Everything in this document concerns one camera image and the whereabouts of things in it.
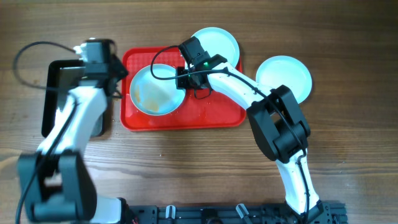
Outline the light blue plate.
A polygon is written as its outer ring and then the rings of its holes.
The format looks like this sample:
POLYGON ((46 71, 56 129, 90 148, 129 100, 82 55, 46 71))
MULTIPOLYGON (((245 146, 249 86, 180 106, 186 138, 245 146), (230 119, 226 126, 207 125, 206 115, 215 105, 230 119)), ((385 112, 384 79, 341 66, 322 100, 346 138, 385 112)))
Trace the light blue plate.
POLYGON ((240 49, 237 40, 227 30, 218 27, 206 27, 193 34, 209 55, 216 54, 224 57, 233 67, 236 67, 240 58, 240 49))
POLYGON ((151 116, 170 114, 183 103, 186 95, 185 90, 177 89, 175 80, 154 78, 150 65, 134 75, 129 92, 133 105, 151 116))
POLYGON ((312 76, 308 68, 296 58, 278 55, 261 63, 256 72, 260 84, 278 88, 290 88, 298 103, 304 102, 312 90, 312 76))

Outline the light blue plate bottom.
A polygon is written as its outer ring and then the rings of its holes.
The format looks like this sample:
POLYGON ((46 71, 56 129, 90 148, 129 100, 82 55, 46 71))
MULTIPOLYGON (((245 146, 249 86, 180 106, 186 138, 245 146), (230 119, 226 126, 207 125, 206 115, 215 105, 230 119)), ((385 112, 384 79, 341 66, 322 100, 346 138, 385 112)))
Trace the light blue plate bottom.
POLYGON ((278 55, 261 63, 256 72, 260 84, 278 88, 290 88, 298 103, 304 102, 312 90, 312 76, 308 68, 296 58, 278 55))

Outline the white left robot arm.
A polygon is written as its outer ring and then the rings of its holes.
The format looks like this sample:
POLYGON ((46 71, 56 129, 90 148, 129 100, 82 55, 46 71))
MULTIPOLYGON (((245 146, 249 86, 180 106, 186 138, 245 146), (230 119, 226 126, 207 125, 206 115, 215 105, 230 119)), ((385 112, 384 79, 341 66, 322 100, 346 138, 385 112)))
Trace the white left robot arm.
POLYGON ((22 154, 17 168, 21 197, 15 222, 25 212, 33 223, 125 223, 131 211, 125 200, 100 196, 83 162, 86 145, 108 98, 127 70, 117 56, 85 60, 84 79, 67 88, 67 101, 50 134, 34 154, 22 154))

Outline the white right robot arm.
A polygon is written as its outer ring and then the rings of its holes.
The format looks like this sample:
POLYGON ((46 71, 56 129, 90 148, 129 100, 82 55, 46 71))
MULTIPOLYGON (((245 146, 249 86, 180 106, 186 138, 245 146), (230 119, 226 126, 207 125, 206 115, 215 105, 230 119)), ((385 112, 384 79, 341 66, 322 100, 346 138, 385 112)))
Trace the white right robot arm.
POLYGON ((301 61, 271 57, 252 80, 216 55, 194 68, 178 67, 175 78, 178 88, 209 89, 245 109, 258 148, 277 164, 288 207, 302 222, 321 214, 307 164, 311 130, 299 107, 312 90, 312 77, 301 61))

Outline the black water tray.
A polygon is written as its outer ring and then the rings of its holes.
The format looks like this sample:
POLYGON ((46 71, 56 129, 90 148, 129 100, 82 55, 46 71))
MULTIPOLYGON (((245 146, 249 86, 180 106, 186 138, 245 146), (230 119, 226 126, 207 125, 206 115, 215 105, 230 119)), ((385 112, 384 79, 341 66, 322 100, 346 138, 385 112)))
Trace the black water tray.
MULTIPOLYGON (((80 60, 56 60, 50 63, 47 75, 47 88, 75 88, 78 78, 84 75, 84 65, 80 60)), ((46 138, 60 118, 67 100, 65 92, 46 91, 41 134, 46 138)))

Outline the light blue plate top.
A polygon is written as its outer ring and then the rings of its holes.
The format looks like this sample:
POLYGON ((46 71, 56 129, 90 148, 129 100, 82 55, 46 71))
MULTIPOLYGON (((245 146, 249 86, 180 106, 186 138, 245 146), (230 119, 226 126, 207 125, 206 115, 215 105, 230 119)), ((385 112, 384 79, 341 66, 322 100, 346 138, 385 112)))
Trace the light blue plate top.
POLYGON ((236 67, 240 58, 240 49, 237 40, 227 30, 218 27, 206 27, 193 34, 209 55, 216 54, 224 57, 233 67, 236 67))

